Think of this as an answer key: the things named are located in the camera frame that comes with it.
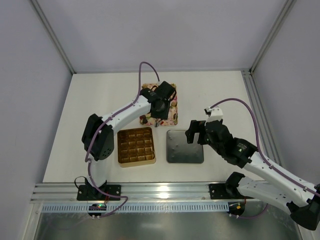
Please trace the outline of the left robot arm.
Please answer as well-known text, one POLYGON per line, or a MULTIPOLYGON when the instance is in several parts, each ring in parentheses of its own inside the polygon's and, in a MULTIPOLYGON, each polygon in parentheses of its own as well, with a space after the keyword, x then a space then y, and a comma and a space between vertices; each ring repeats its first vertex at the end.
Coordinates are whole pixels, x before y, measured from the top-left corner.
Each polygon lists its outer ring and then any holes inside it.
POLYGON ((78 201, 120 200, 115 187, 108 188, 102 164, 114 151, 114 136, 135 119, 150 114, 156 120, 167 120, 176 88, 163 81, 151 88, 142 87, 131 103, 104 116, 92 114, 85 125, 81 141, 86 152, 88 175, 77 187, 78 201))

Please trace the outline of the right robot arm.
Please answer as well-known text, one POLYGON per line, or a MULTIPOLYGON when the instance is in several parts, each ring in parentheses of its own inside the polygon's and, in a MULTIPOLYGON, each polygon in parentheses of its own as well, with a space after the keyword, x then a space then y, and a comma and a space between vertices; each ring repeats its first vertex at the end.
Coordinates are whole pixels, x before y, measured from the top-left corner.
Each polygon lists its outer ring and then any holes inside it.
POLYGON ((301 227, 314 231, 320 222, 320 187, 290 173, 245 139, 233 137, 222 121, 190 122, 185 132, 187 143, 199 134, 198 144, 210 146, 231 165, 249 171, 263 180, 257 182, 233 172, 225 182, 233 198, 243 196, 261 200, 289 214, 301 227))

